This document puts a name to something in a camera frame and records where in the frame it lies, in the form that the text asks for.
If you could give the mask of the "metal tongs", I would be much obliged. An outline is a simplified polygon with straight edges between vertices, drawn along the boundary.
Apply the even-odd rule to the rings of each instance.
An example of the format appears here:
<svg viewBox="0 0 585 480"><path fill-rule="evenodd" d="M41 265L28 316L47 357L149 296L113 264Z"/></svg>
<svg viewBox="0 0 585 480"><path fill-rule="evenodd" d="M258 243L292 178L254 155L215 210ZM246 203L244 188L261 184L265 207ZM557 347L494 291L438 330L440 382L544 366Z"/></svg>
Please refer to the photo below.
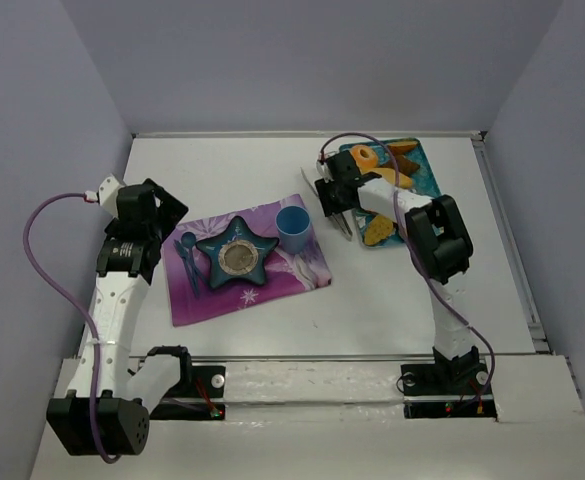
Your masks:
<svg viewBox="0 0 585 480"><path fill-rule="evenodd" d="M306 183L306 185L310 189L310 191L314 194L314 196L316 198L319 198L318 191L316 190L314 183L311 181L311 179L306 174L306 171L303 168L300 168L300 173L301 173L301 176L302 176L304 182ZM346 240L351 241L353 238L353 232L352 232L350 225L344 219L342 213L339 213L336 215L337 215L338 220L340 221L340 228L336 228L336 229L338 229L341 232L341 234L344 236L344 238Z"/></svg>

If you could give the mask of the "long yellow bread loaf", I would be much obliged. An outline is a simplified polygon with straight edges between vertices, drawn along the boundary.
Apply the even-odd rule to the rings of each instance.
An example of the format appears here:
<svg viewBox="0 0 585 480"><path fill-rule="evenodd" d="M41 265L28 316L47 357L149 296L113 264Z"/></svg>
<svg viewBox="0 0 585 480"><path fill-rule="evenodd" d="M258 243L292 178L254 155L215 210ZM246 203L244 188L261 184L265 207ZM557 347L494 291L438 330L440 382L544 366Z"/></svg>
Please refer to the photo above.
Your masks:
<svg viewBox="0 0 585 480"><path fill-rule="evenodd" d="M403 173L397 173L390 168L373 168L369 173L378 174L385 181L402 189L411 189L414 186L414 180Z"/></svg>

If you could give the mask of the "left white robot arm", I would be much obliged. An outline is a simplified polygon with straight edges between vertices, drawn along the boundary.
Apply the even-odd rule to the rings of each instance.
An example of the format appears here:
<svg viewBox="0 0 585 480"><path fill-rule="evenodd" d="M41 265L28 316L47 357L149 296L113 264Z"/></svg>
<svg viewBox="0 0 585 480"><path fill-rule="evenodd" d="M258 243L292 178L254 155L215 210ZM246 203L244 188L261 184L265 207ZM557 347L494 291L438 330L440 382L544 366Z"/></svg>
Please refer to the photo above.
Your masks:
<svg viewBox="0 0 585 480"><path fill-rule="evenodd" d="M129 371L132 340L161 247L188 209L151 179L125 185L110 176L92 198L112 220L85 311L84 349L66 392L49 400L46 420L69 455L114 463L143 451L152 411L170 389L193 380L184 346L153 347L139 370Z"/></svg>

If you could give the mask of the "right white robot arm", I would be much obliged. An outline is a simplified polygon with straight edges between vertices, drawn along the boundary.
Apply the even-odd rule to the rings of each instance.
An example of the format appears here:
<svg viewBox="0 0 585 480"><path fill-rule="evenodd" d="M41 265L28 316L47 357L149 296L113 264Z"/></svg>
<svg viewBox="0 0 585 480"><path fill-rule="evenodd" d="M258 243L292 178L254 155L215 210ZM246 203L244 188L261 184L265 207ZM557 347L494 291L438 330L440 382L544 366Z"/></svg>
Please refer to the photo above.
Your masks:
<svg viewBox="0 0 585 480"><path fill-rule="evenodd" d="M380 174L362 173L342 151L320 157L314 182L327 217L353 209L392 217L432 302L434 362L417 368L415 382L452 388L480 368L473 330L463 310L463 281L473 244L454 199L432 198L391 184Z"/></svg>

